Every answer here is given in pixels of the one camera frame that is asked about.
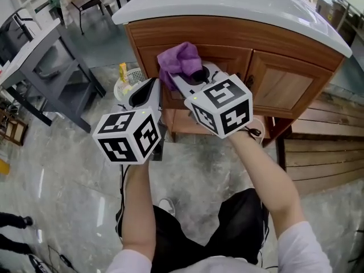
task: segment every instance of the cabinet handle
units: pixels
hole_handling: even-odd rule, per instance
[[[250,75],[248,77],[248,80],[246,81],[246,87],[250,90],[253,84],[254,84],[254,76]]]

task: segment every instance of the white shirt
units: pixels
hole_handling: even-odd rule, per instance
[[[150,273],[152,262],[133,250],[117,254],[106,273]],[[266,270],[231,257],[210,257],[173,273],[263,273]],[[278,239],[278,272],[332,273],[328,257],[307,222],[291,226]]]

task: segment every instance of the bathroom vanity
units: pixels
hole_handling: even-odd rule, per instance
[[[351,50],[303,0],[131,0],[113,15],[124,24],[146,77],[157,55],[182,42],[203,60],[239,73],[264,117],[267,145],[319,95]],[[188,117],[179,92],[163,86],[163,116],[173,135],[209,131]]]

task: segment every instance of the purple cloth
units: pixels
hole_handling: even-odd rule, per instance
[[[197,48],[189,42],[181,43],[157,55],[160,65],[159,78],[167,85],[169,90],[176,90],[169,73],[184,73],[190,77],[196,71],[202,70],[201,58]]]

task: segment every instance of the white sleeve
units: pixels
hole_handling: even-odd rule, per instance
[[[307,221],[291,226],[280,235],[278,268],[280,273],[332,273],[330,261]]]
[[[150,273],[152,262],[133,250],[122,250],[115,256],[106,273]]]

